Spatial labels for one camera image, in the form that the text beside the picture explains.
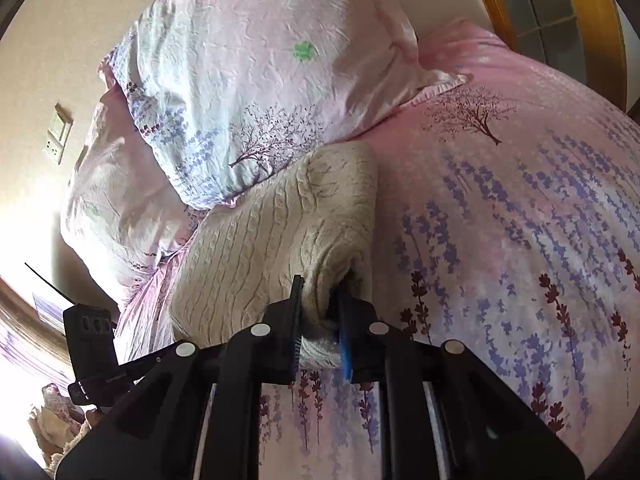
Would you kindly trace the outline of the person's left hand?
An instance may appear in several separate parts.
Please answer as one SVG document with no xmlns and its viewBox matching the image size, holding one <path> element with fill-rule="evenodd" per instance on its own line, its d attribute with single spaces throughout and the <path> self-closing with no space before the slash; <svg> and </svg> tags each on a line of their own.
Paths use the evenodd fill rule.
<svg viewBox="0 0 640 480">
<path fill-rule="evenodd" d="M 28 424 L 53 479 L 61 460 L 93 429 L 105 415 L 98 408 L 85 411 L 63 396 L 58 385 L 50 382 L 41 388 L 42 402 L 29 413 Z"/>
</svg>

